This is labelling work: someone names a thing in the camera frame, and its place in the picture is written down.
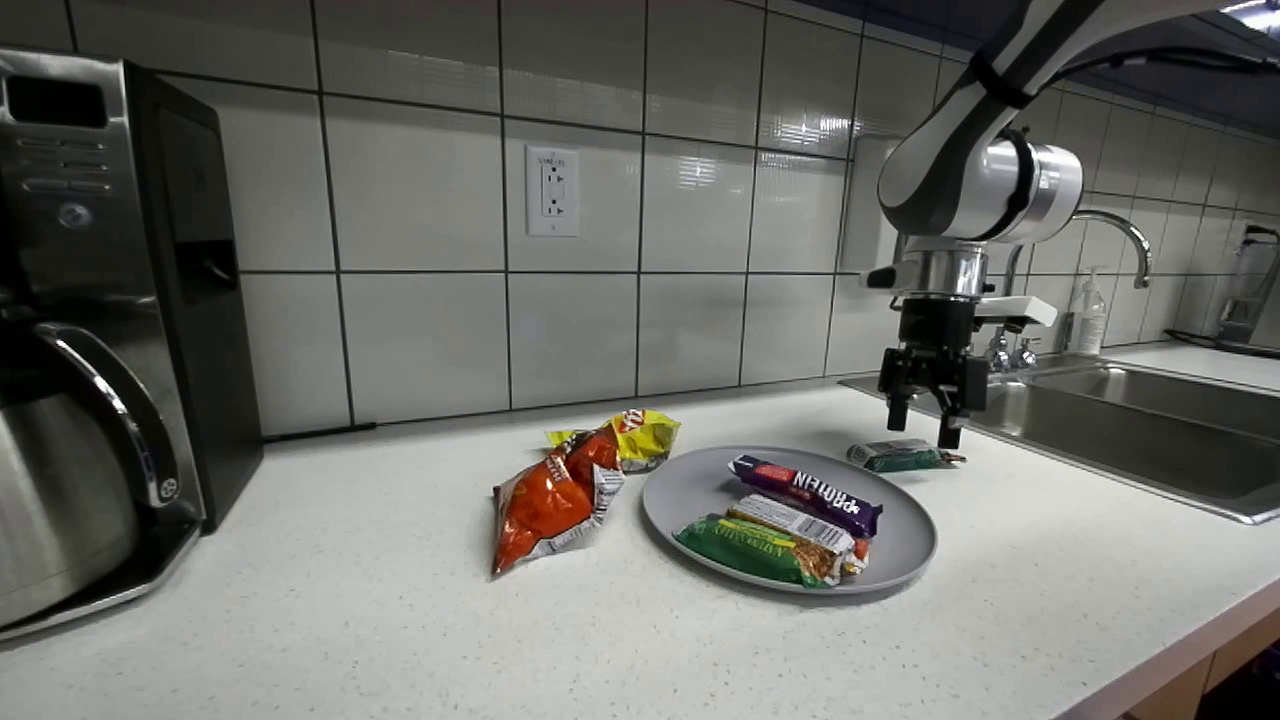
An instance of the green snack package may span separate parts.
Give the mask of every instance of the green snack package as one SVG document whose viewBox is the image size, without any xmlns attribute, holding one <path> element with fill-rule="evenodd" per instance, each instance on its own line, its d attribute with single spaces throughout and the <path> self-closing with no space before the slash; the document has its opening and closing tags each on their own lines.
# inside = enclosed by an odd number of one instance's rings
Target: green snack package
<svg viewBox="0 0 1280 720">
<path fill-rule="evenodd" d="M 805 589 L 830 586 L 819 573 L 819 547 L 746 517 L 706 517 L 687 525 L 675 540 L 715 565 L 729 565 L 766 580 L 783 580 Z"/>
</svg>

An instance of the gray plate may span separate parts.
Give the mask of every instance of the gray plate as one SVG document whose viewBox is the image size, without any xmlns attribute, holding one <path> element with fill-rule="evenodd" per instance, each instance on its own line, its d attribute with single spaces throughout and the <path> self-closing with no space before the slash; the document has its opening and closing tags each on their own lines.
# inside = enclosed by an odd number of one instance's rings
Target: gray plate
<svg viewBox="0 0 1280 720">
<path fill-rule="evenodd" d="M 675 540 L 687 525 L 706 522 L 708 514 L 724 514 L 729 506 L 750 497 L 750 489 L 729 473 L 729 459 L 746 458 L 746 451 L 813 473 L 839 494 L 884 506 L 872 560 L 851 586 L 836 586 L 836 589 L 779 586 L 779 580 L 724 570 L 708 557 L 695 557 L 693 547 L 685 547 Z M 746 586 L 757 586 L 757 589 L 767 589 L 767 592 L 789 592 L 789 597 L 832 597 L 832 600 L 884 597 L 884 592 L 912 586 L 938 547 L 938 530 L 931 530 L 930 514 L 916 506 L 916 497 L 907 497 L 896 485 L 884 485 L 882 475 L 859 473 L 851 465 L 807 458 L 807 451 L 783 451 L 783 449 L 729 444 L 729 449 L 706 449 L 706 451 L 675 458 L 650 475 L 642 506 L 646 506 L 650 525 L 693 565 L 713 570 L 734 580 L 746 580 Z"/>
</svg>

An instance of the purple candy wrapper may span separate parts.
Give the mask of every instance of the purple candy wrapper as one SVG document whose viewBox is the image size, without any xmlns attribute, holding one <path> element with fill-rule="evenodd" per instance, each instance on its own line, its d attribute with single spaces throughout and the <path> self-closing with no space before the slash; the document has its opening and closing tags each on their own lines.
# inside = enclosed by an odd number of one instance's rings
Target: purple candy wrapper
<svg viewBox="0 0 1280 720">
<path fill-rule="evenodd" d="M 884 506 L 846 497 L 819 475 L 807 475 L 789 465 L 762 459 L 762 458 L 737 458 L 737 459 L 729 459 L 729 470 L 737 482 L 746 482 L 767 497 L 783 497 L 783 501 L 802 506 L 805 514 L 850 530 L 856 540 L 872 540 L 882 531 Z"/>
</svg>

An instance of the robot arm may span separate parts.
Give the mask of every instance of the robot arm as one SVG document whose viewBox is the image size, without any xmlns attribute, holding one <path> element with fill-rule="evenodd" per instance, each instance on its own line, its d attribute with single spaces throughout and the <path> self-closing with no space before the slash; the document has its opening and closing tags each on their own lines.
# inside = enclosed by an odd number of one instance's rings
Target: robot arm
<svg viewBox="0 0 1280 720">
<path fill-rule="evenodd" d="M 882 171 L 884 216 L 904 237 L 1042 239 L 1081 201 L 1081 166 L 1060 150 L 999 142 L 1008 121 L 1093 46 L 1223 0 L 1026 0 L 974 55 L 945 103 Z"/>
<path fill-rule="evenodd" d="M 1021 327 L 1035 303 L 983 303 L 983 239 L 1029 244 L 1060 231 L 1083 193 L 1072 151 L 1008 137 L 1008 121 L 1093 46 L 1223 0 L 1026 0 L 974 55 L 945 103 L 882 170 L 882 207 L 904 237 L 891 273 L 904 295 L 901 340 L 882 365 L 887 429 L 907 426 L 916 388 L 940 403 L 940 449 L 962 444 L 965 414 L 988 400 L 988 365 L 970 358 L 979 324 Z"/>
</svg>

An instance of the wall tile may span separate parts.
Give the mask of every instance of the wall tile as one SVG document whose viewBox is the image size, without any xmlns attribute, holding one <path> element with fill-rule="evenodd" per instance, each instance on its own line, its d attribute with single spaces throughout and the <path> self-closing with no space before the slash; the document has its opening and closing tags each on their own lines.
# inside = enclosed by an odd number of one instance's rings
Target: wall tile
<svg viewBox="0 0 1280 720">
<path fill-rule="evenodd" d="M 350 276 L 357 419 L 509 408 L 504 276 Z"/>
<path fill-rule="evenodd" d="M 832 309 L 832 376 L 877 376 L 884 350 L 896 350 L 901 314 L 887 309 L 887 291 L 872 291 L 863 276 L 836 276 Z"/>
<path fill-rule="evenodd" d="M 1181 309 L 1184 276 L 1155 276 L 1147 291 L 1144 327 L 1138 340 L 1155 344 L 1165 340 L 1165 327 L 1173 327 Z"/>
<path fill-rule="evenodd" d="M 1147 171 L 1151 110 L 1113 103 L 1106 158 L 1093 166 L 1093 193 L 1133 196 Z"/>
<path fill-rule="evenodd" d="M 754 273 L 832 273 L 846 204 L 846 166 L 762 158 Z"/>
<path fill-rule="evenodd" d="M 265 436 L 350 429 L 350 372 L 334 276 L 244 276 Z"/>
<path fill-rule="evenodd" d="M 832 320 L 832 276 L 754 276 L 746 380 L 824 376 Z"/>
<path fill-rule="evenodd" d="M 500 110 L 498 0 L 316 0 L 325 88 Z"/>
<path fill-rule="evenodd" d="M 650 4 L 650 131 L 757 144 L 766 13 Z"/>
<path fill-rule="evenodd" d="M 69 4 L 63 0 L 4 0 L 0 46 L 74 52 Z"/>
<path fill-rule="evenodd" d="M 863 41 L 859 137 L 907 137 L 931 114 L 938 63 L 930 52 Z"/>
<path fill-rule="evenodd" d="M 767 17 L 762 144 L 846 158 L 859 41 Z"/>
<path fill-rule="evenodd" d="M 76 0 L 82 52 L 164 72 L 316 88 L 309 0 Z"/>
<path fill-rule="evenodd" d="M 580 161 L 580 231 L 533 237 L 529 150 L 569 150 Z M 509 126 L 509 259 L 511 267 L 633 273 L 642 244 L 642 142 L 557 126 Z"/>
<path fill-rule="evenodd" d="M 1238 273 L 1241 239 L 1245 221 L 1238 221 L 1233 211 L 1203 207 L 1188 273 Z"/>
<path fill-rule="evenodd" d="M 633 395 L 635 335 L 635 276 L 511 276 L 515 408 Z"/>
<path fill-rule="evenodd" d="M 754 151 L 682 142 L 646 151 L 646 273 L 746 273 Z"/>
<path fill-rule="evenodd" d="M 839 273 L 872 273 L 891 266 L 896 229 L 882 211 L 882 193 L 877 193 L 882 166 L 887 161 L 891 150 L 896 142 L 877 142 L 877 137 L 856 142 L 851 175 L 846 183 L 846 231 L 836 248 Z"/>
<path fill-rule="evenodd" d="M 1245 158 L 1249 151 L 1251 150 L 1241 144 L 1238 137 L 1215 131 L 1207 204 L 1215 204 L 1215 207 L 1238 207 L 1241 204 Z"/>
<path fill-rule="evenodd" d="M 1029 276 L 1029 295 L 1042 295 L 1045 303 L 1057 309 L 1052 327 L 1029 327 L 1026 335 L 1031 340 L 1035 361 L 1057 361 L 1072 344 L 1072 302 L 1076 302 L 1076 276 Z"/>
<path fill-rule="evenodd" d="M 1177 158 L 1173 201 L 1203 204 L 1207 183 L 1211 183 L 1211 144 L 1215 144 L 1211 129 L 1188 126 L 1184 150 Z"/>
<path fill-rule="evenodd" d="M 1211 335 L 1230 302 L 1233 276 L 1184 276 L 1173 327 Z"/>
<path fill-rule="evenodd" d="M 504 4 L 509 114 L 642 129 L 646 0 Z"/>
<path fill-rule="evenodd" d="M 504 267 L 500 121 L 330 103 L 346 267 Z"/>
<path fill-rule="evenodd" d="M 737 383 L 746 291 L 742 276 L 646 276 L 642 394 Z"/>
<path fill-rule="evenodd" d="M 1195 239 L 1200 239 L 1200 207 L 1167 204 L 1151 267 L 1165 273 L 1165 276 L 1167 273 L 1188 273 Z"/>
<path fill-rule="evenodd" d="M 242 267 L 334 267 L 316 96 L 177 83 L 222 114 Z"/>
<path fill-rule="evenodd" d="M 1133 276 L 1121 276 L 1107 303 L 1107 331 L 1106 344 L 1138 344 L 1144 331 L 1151 287 L 1133 287 Z"/>
<path fill-rule="evenodd" d="M 1107 103 L 1096 96 L 1066 93 L 1049 142 L 1081 158 L 1089 190 L 1096 183 L 1106 137 L 1107 137 Z"/>
<path fill-rule="evenodd" d="M 1121 216 L 1133 211 L 1133 201 L 1116 201 L 1116 196 L 1096 196 L 1089 204 Z M 1116 273 L 1124 248 L 1129 239 L 1113 225 L 1083 216 L 1081 273 L 1093 273 L 1093 267 Z"/>
<path fill-rule="evenodd" d="M 1081 248 L 1083 248 L 1083 216 L 1072 216 L 1057 237 L 1042 239 L 1029 248 L 1029 267 L 1031 273 L 1076 273 L 1081 267 Z"/>
<path fill-rule="evenodd" d="M 1151 114 L 1138 196 L 1173 196 L 1194 129 Z"/>
</svg>

